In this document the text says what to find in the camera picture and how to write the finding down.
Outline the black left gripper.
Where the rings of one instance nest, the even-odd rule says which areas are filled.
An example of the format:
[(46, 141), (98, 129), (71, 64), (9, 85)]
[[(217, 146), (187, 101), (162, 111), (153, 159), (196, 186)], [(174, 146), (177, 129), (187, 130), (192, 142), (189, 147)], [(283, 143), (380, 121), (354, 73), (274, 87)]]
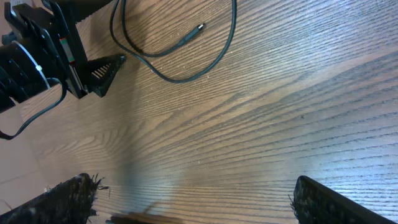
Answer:
[(90, 15), (89, 1), (5, 2), (3, 9), (12, 32), (2, 37), (1, 104), (22, 103), (58, 81), (77, 98), (107, 94), (126, 56), (87, 61), (76, 24)]

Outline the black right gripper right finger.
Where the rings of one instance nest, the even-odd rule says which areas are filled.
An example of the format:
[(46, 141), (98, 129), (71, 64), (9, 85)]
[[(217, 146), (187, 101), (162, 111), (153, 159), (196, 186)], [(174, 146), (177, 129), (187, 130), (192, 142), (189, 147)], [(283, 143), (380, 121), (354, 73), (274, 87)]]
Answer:
[(298, 177), (290, 199), (300, 224), (388, 224), (389, 220), (305, 176)]

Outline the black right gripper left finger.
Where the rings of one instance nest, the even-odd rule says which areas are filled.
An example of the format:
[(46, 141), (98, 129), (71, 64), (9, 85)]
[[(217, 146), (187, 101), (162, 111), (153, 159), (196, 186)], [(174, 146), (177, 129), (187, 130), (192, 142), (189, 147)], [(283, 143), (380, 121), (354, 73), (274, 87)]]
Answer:
[(1, 215), (1, 224), (86, 224), (99, 190), (108, 189), (97, 175), (78, 174)]

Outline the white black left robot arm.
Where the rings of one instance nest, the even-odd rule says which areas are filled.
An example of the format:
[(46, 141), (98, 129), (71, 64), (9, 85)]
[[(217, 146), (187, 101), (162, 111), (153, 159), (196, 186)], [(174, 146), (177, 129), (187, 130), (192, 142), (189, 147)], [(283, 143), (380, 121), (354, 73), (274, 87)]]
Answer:
[(42, 7), (4, 3), (12, 31), (2, 36), (1, 111), (61, 82), (80, 99), (104, 97), (125, 61), (123, 54), (88, 60), (76, 24), (109, 0), (43, 1)]

